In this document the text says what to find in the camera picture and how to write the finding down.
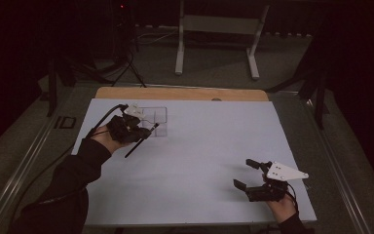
white board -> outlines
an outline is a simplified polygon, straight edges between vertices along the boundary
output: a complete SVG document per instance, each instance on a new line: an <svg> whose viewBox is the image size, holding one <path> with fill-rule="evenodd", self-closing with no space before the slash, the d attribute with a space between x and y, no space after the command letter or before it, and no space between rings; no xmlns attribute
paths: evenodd
<svg viewBox="0 0 374 234"><path fill-rule="evenodd" d="M87 225L274 221L264 202L248 202L233 185L233 178L247 186L263 184L262 172L247 166L247 158L297 169L271 102L93 99L73 152L111 107L132 103L165 106L168 135L146 139L127 159L131 146L122 148L102 166L101 178L88 186ZM120 110L114 113L121 116ZM290 184L300 218L316 220L302 180Z"/></svg>

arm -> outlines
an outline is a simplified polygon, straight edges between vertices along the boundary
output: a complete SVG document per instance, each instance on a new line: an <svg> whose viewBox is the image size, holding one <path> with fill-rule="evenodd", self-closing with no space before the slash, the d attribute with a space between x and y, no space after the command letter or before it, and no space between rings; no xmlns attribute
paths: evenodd
<svg viewBox="0 0 374 234"><path fill-rule="evenodd" d="M104 131L106 127L100 127L95 133ZM101 165L123 146L108 132L83 139L78 154L56 167L49 187L22 210L9 233L81 233L89 203L85 187L100 177Z"/></svg>
<svg viewBox="0 0 374 234"><path fill-rule="evenodd" d="M285 195L278 202L266 202L273 216L278 222L279 229L283 234L310 234L315 233L314 229L306 229L299 218L299 213L293 204L293 200Z"/></svg>

transparent box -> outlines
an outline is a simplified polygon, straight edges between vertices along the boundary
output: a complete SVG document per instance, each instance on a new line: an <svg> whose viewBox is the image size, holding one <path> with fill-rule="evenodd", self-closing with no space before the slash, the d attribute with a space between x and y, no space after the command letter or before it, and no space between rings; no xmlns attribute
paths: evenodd
<svg viewBox="0 0 374 234"><path fill-rule="evenodd" d="M145 115L141 120L142 128L151 129L158 123L160 124L151 133L150 137L166 137L167 136L167 108L166 107L140 107Z"/></svg>

black sleeve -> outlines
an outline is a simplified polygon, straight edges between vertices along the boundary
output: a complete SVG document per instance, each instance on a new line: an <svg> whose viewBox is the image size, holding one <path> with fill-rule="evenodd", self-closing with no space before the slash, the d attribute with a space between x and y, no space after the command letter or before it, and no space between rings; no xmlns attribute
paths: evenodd
<svg viewBox="0 0 374 234"><path fill-rule="evenodd" d="M315 229L307 229L296 213L282 223L279 223L280 232L282 234L313 234Z"/></svg>
<svg viewBox="0 0 374 234"><path fill-rule="evenodd" d="M89 203L85 187L101 176L101 165L110 157L102 144L83 139L78 154L56 167L49 187L22 209L9 233L81 233Z"/></svg>

hand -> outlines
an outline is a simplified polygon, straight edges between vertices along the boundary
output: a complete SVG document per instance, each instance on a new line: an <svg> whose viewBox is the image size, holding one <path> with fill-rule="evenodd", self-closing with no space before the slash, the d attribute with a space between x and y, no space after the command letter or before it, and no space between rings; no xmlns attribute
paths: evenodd
<svg viewBox="0 0 374 234"><path fill-rule="evenodd" d="M296 214L296 209L293 204L293 200L289 195L284 195L284 197L276 202L266 202L270 210L272 210L273 216L278 223L286 221L288 218Z"/></svg>
<svg viewBox="0 0 374 234"><path fill-rule="evenodd" d="M108 151L113 154L117 149L130 145L130 143L120 143L118 140L112 139L108 132L108 128L104 125L96 129L91 139L94 139L105 146Z"/></svg>

